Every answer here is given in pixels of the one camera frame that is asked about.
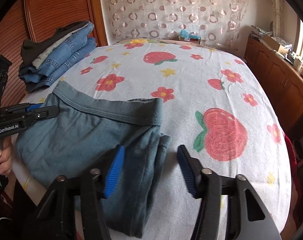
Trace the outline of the person's left hand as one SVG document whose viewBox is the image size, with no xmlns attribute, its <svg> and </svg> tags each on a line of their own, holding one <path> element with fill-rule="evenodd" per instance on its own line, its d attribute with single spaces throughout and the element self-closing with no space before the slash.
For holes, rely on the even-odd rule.
<svg viewBox="0 0 303 240">
<path fill-rule="evenodd" d="M 6 137 L 3 140 L 2 150 L 0 149 L 0 175 L 7 176 L 12 169 L 12 152 L 13 144 L 11 137 Z"/>
</svg>

